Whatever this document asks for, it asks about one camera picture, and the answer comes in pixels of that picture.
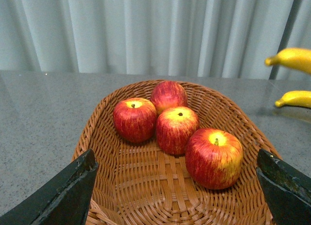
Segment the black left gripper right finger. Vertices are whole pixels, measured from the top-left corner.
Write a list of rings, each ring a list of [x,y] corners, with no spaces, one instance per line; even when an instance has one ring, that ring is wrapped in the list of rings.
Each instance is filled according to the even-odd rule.
[[[311,179],[276,155],[260,149],[257,178],[277,225],[311,223]]]

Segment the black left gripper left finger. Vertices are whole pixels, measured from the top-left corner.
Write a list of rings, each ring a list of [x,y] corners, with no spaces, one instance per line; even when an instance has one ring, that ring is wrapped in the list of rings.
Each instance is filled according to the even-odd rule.
[[[91,149],[0,218],[2,225],[84,225],[98,163]]]

